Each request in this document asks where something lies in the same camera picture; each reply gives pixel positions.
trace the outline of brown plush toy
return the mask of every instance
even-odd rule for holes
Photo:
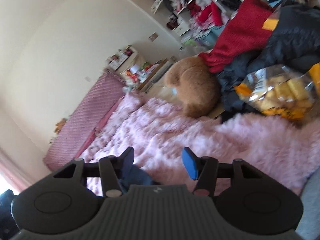
[[[183,114],[198,118],[207,115],[220,99],[217,78],[200,57],[188,57],[175,63],[165,74],[164,82],[176,88],[183,102]]]

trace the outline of pink headboard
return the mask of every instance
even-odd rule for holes
[[[107,70],[86,94],[52,143],[44,164],[52,171],[77,158],[95,139],[116,109],[124,80]]]

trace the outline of red blanket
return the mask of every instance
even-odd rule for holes
[[[272,31],[263,30],[265,20],[272,14],[272,8],[260,0],[244,0],[217,40],[210,53],[200,53],[210,72],[218,73],[233,58],[253,49],[263,49]]]

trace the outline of black puffer jacket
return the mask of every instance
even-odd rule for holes
[[[247,74],[275,64],[285,64],[306,73],[318,62],[320,10],[300,4],[285,6],[281,8],[279,23],[266,48],[240,54],[218,74],[224,109],[233,113],[255,111],[239,99],[233,88]]]

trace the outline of wall socket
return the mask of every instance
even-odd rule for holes
[[[156,38],[158,38],[158,33],[154,33],[154,34],[152,34],[150,37],[149,37],[149,40],[151,40],[151,42],[152,41],[154,41]]]

